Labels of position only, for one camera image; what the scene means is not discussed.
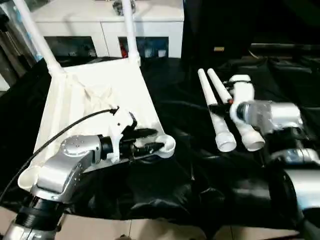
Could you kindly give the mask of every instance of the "tiled floor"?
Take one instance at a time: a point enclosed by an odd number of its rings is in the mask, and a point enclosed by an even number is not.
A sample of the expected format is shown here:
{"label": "tiled floor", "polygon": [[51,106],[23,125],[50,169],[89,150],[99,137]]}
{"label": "tiled floor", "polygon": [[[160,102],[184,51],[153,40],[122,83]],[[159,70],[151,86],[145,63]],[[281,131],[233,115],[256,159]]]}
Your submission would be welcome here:
{"label": "tiled floor", "polygon": [[[0,233],[4,234],[16,214],[0,208]],[[265,240],[295,234],[292,230],[224,226],[214,240]],[[179,226],[165,221],[139,219],[128,221],[105,220],[67,215],[56,240],[115,240],[121,235],[132,240],[205,240],[198,227]]]}

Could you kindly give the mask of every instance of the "black cloth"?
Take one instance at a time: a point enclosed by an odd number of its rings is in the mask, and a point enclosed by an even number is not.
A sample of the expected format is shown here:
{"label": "black cloth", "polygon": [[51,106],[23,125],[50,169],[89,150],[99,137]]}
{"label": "black cloth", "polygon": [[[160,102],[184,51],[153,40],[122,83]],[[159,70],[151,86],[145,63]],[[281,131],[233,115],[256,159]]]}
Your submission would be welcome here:
{"label": "black cloth", "polygon": [[[230,60],[215,70],[223,81],[234,74],[250,75],[256,99],[296,103],[310,134],[319,139],[320,111],[309,108],[320,107],[318,67],[308,58],[258,59]],[[143,62],[141,72],[162,126],[176,139],[175,154],[154,159],[154,164],[131,162],[90,173],[94,183],[83,190],[85,194],[69,213],[117,220],[165,218],[200,226],[208,235],[225,224],[296,227],[273,207],[261,153],[245,150],[230,121],[238,146],[230,153],[217,150],[197,70],[198,66],[182,66],[179,59]],[[33,152],[49,85],[50,76],[41,61],[0,97],[1,126],[5,126],[0,138],[5,165],[1,190]],[[22,190],[11,191],[4,205],[17,210],[15,202],[26,195]]]}

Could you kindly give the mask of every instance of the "white countertop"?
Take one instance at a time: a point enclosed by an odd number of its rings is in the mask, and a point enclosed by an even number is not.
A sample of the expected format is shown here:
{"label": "white countertop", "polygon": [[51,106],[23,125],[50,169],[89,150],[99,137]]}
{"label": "white countertop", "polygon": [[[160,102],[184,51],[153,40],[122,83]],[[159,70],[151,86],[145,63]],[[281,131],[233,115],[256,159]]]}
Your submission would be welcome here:
{"label": "white countertop", "polygon": [[[116,15],[111,1],[53,0],[35,10],[35,22],[123,22]],[[183,0],[136,0],[135,21],[181,22],[184,20]]]}

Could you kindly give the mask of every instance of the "robotic arm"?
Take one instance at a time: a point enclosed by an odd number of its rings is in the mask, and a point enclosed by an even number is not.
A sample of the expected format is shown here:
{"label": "robotic arm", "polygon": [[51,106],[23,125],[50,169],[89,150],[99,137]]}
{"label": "robotic arm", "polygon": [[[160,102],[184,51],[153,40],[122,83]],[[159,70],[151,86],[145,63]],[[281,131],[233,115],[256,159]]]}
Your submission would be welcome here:
{"label": "robotic arm", "polygon": [[84,190],[85,173],[150,155],[173,155],[175,141],[168,135],[137,147],[137,139],[154,136],[157,131],[135,129],[137,121],[131,113],[119,108],[112,121],[110,136],[75,135],[61,143],[41,168],[30,190],[32,196],[7,230],[5,240],[54,239],[65,207]]}
{"label": "robotic arm", "polygon": [[249,124],[269,139],[264,152],[274,206],[293,219],[305,239],[320,239],[320,159],[316,150],[305,145],[309,138],[299,108],[291,102],[254,100],[248,75],[235,75],[229,84],[233,99],[224,110],[214,105],[210,110],[229,113],[233,122]]}

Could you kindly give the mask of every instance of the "white tube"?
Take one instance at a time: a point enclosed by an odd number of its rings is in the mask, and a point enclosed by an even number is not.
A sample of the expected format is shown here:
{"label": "white tube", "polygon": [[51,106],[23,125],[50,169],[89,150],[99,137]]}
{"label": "white tube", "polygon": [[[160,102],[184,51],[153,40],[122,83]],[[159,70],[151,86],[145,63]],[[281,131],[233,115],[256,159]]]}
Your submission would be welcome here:
{"label": "white tube", "polygon": [[[208,75],[216,91],[218,92],[222,102],[227,103],[228,100],[232,97],[228,90],[225,88],[224,84],[221,82],[220,78],[217,76],[217,74],[212,68],[208,70]],[[249,152],[257,151],[265,145],[265,140],[263,139],[263,137],[260,135],[259,132],[254,130],[251,125],[235,122],[235,126],[241,135],[243,145]]]}
{"label": "white tube", "polygon": [[128,48],[129,48],[128,57],[129,57],[129,60],[137,61],[137,63],[140,66],[141,60],[140,60],[140,55],[137,48],[131,1],[122,0],[122,8],[123,8],[124,22],[126,27],[126,39],[127,39]]}
{"label": "white tube", "polygon": [[45,40],[44,36],[39,32],[36,23],[33,21],[26,2],[24,0],[13,0],[13,2],[21,14],[24,27],[31,34],[31,39],[33,43],[40,50],[51,76],[53,76],[53,73],[56,72],[63,73],[64,70],[55,59],[47,41]]}
{"label": "white tube", "polygon": [[[198,70],[203,94],[207,105],[218,104],[215,95],[210,87],[205,71],[201,68]],[[237,146],[234,135],[229,131],[228,126],[223,117],[213,114],[210,110],[210,117],[215,131],[215,142],[217,148],[221,152],[230,152]]]}

